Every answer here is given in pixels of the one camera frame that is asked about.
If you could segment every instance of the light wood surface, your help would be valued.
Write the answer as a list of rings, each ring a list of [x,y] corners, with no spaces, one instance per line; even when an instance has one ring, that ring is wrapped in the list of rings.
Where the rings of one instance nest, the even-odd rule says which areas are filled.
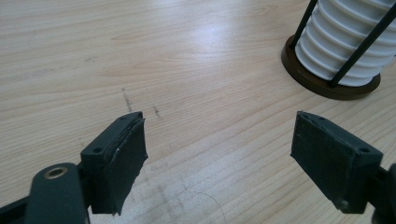
[[[280,51],[301,0],[0,2],[0,205],[79,162],[115,118],[146,117],[149,159],[122,216],[92,223],[370,223],[343,215],[290,157],[298,110],[396,161],[396,65],[352,102],[294,81]]]

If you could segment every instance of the white ribbed object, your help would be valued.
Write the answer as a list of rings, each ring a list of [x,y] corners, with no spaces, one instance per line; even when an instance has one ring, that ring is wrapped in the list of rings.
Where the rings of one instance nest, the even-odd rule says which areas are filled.
[[[331,80],[396,0],[319,0],[296,46],[300,63]],[[339,84],[369,83],[396,54],[396,20],[367,49]]]

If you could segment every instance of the screw hole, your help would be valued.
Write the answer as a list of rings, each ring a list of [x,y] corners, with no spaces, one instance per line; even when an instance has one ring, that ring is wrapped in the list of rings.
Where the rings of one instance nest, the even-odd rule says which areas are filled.
[[[346,200],[341,201],[340,203],[340,209],[348,209],[349,207],[349,202]]]
[[[370,149],[363,147],[363,148],[360,148],[359,151],[363,152],[363,153],[368,153],[368,152],[370,152]]]
[[[99,153],[99,152],[102,151],[102,148],[101,148],[101,147],[96,147],[96,148],[94,148],[92,151],[93,151],[94,153]]]
[[[58,178],[64,174],[67,173],[67,168],[66,167],[55,167],[53,169],[48,170],[45,174],[44,177],[47,179],[55,179]]]

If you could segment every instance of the table surface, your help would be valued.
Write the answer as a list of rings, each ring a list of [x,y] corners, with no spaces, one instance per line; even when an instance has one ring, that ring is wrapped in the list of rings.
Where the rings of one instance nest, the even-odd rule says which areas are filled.
[[[395,63],[368,97],[299,85],[280,52],[307,1],[0,2],[0,205],[143,111],[149,158],[119,216],[92,223],[370,223],[337,211],[295,160],[298,110],[396,161]]]

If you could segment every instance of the wood grain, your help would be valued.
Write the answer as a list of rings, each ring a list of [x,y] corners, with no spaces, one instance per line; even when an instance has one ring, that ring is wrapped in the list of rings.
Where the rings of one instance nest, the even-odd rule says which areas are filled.
[[[396,160],[396,65],[368,97],[329,100],[280,51],[307,1],[1,1],[0,205],[79,162],[143,111],[149,159],[122,216],[92,223],[370,223],[343,215],[290,157],[295,114],[331,119]]]

